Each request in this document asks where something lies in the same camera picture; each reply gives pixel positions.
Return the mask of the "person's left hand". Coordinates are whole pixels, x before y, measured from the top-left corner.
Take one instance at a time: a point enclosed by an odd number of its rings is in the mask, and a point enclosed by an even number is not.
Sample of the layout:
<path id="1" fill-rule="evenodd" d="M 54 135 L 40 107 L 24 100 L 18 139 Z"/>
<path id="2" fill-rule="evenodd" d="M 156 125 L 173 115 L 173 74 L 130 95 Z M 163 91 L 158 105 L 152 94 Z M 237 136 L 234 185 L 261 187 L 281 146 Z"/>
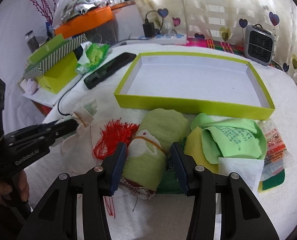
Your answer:
<path id="1" fill-rule="evenodd" d="M 19 173 L 18 178 L 18 189 L 20 192 L 20 197 L 23 202 L 26 202 L 30 196 L 30 187 L 27 181 L 27 175 L 24 170 Z M 12 192 L 12 187 L 5 182 L 0 182 L 0 204 L 6 206 L 6 203 L 2 199 L 2 196 L 5 196 Z"/>

